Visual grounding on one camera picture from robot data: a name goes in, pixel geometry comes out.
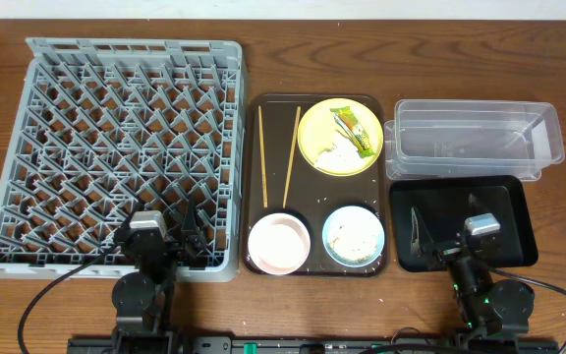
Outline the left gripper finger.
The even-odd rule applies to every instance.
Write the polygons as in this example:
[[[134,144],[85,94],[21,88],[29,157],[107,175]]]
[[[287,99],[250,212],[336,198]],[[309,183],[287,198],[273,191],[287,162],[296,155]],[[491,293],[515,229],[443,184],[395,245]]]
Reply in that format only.
[[[189,198],[181,227],[181,237],[182,262],[186,266],[191,266],[197,260],[198,254],[203,252],[208,244],[194,198]]]
[[[128,216],[124,220],[124,228],[126,230],[130,229],[130,223],[137,212],[144,211],[145,201],[141,199],[137,199],[137,201],[133,204],[132,209]]]

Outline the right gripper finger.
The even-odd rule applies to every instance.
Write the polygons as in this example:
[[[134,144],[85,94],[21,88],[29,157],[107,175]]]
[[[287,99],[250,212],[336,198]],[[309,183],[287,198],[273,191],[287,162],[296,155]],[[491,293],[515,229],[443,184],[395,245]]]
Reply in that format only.
[[[433,240],[425,226],[424,219],[415,207],[411,207],[412,236],[411,236],[411,255],[416,258],[430,256],[433,250]]]
[[[489,213],[489,208],[474,193],[469,194],[468,202],[469,217],[475,217]]]

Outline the rice and food scraps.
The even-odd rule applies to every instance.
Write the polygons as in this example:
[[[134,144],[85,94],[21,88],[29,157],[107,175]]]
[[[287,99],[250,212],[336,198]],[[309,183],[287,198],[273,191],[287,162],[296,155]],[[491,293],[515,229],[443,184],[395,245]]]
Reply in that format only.
[[[337,259],[360,264],[368,261],[378,250],[378,233],[367,227],[335,224],[327,233],[327,246]]]

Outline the light blue bowl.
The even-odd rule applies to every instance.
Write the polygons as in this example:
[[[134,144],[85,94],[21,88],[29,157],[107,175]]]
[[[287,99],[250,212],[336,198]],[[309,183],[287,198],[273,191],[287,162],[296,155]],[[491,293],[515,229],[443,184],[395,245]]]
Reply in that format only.
[[[379,259],[385,246],[380,219],[362,206],[342,206],[330,213],[321,237],[327,255],[345,267],[369,266]]]

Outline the pink bowl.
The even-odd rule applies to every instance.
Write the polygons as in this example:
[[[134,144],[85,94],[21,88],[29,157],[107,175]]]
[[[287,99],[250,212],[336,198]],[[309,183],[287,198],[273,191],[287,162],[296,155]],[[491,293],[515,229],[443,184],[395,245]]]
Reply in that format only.
[[[309,230],[299,218],[285,212],[261,218],[248,237],[250,260],[271,275],[287,275],[300,269],[310,250]]]

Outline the white tissue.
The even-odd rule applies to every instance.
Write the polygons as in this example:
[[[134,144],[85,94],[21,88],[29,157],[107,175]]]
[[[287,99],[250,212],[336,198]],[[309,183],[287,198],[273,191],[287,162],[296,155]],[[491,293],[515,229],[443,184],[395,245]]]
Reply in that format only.
[[[321,152],[314,166],[333,174],[347,174],[362,168],[365,159],[357,147],[339,132],[333,134],[332,146]]]

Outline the green snack wrapper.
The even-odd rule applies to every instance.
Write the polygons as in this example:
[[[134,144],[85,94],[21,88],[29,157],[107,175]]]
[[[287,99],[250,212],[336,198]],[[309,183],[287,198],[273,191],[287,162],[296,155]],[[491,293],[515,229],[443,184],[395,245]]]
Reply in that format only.
[[[374,154],[368,132],[360,123],[354,112],[349,106],[340,108],[330,108],[336,124],[345,132],[345,135],[357,148],[361,157],[368,157]]]

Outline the wooden chopstick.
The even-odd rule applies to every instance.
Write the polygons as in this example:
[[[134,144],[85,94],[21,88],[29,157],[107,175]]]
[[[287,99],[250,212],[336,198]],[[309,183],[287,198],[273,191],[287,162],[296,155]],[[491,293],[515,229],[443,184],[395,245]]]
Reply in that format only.
[[[293,133],[292,133],[292,140],[291,140],[289,158],[288,158],[288,165],[287,165],[287,171],[286,171],[284,195],[283,195],[283,202],[282,202],[283,208],[286,208],[287,201],[288,201],[288,195],[289,195],[289,189],[290,189],[290,184],[291,184],[291,176],[292,176],[292,171],[293,171],[293,164],[294,164],[294,157],[295,157],[295,150],[296,150],[297,136],[298,136],[298,127],[299,127],[299,123],[300,123],[301,112],[302,112],[302,107],[298,106],[297,110],[296,110],[296,115],[295,115],[295,121],[294,121]]]
[[[265,148],[264,148],[264,132],[263,132],[263,119],[262,108],[257,108],[258,118],[258,137],[259,137],[259,157],[260,157],[260,170],[261,170],[261,186],[262,186],[262,200],[263,207],[268,207],[268,193],[267,193],[267,171],[265,163]]]

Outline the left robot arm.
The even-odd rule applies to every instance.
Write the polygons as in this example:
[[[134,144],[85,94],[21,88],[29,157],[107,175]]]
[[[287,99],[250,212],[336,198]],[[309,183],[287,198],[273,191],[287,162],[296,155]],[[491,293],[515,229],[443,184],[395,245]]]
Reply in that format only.
[[[189,199],[178,234],[169,236],[163,215],[145,210],[138,201],[115,233],[121,253],[137,270],[122,276],[112,290],[117,311],[112,334],[114,353],[178,353],[179,331],[171,326],[171,307],[178,265],[189,266],[207,246],[197,220],[196,202]]]

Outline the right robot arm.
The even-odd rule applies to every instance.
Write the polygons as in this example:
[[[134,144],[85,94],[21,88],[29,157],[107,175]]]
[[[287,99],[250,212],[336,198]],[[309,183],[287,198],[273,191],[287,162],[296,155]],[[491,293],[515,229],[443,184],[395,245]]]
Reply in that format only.
[[[505,279],[493,281],[492,267],[482,258],[499,248],[501,225],[484,211],[465,219],[463,229],[452,240],[437,241],[425,225],[423,215],[411,208],[411,254],[426,259],[429,270],[449,271],[464,330],[455,332],[455,345],[505,352],[518,349],[518,336],[529,331],[535,292],[527,283]]]

